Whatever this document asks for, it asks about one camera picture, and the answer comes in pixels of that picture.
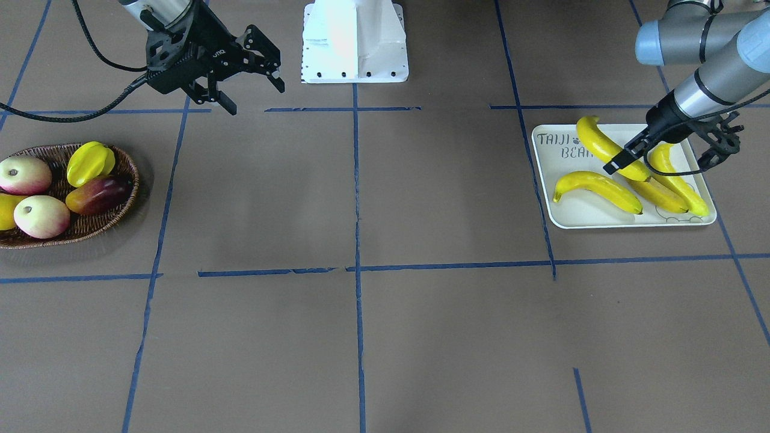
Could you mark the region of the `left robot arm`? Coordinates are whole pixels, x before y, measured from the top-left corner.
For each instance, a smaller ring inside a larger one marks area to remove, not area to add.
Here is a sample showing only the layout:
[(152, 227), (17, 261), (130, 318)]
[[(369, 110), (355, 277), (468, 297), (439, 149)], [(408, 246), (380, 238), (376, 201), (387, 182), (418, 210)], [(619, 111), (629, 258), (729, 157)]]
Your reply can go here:
[(696, 70), (647, 111), (643, 131), (604, 166), (614, 174), (643, 159), (662, 142), (696, 134), (709, 148), (698, 172), (721, 164), (740, 149), (737, 109), (756, 100), (768, 83), (769, 12), (723, 12), (721, 1), (670, 1), (663, 17), (639, 28), (635, 55), (650, 66), (696, 65)]

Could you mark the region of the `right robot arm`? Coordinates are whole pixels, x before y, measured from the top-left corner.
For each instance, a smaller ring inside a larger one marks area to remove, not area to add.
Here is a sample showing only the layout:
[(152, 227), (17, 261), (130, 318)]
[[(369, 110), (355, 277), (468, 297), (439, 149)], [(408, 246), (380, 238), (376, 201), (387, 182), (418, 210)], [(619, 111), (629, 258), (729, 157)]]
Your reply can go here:
[(147, 30), (146, 82), (162, 95), (181, 90), (196, 104), (214, 102), (236, 115), (220, 82), (251, 73), (286, 90), (280, 50), (255, 25), (235, 36), (203, 1), (120, 3)]

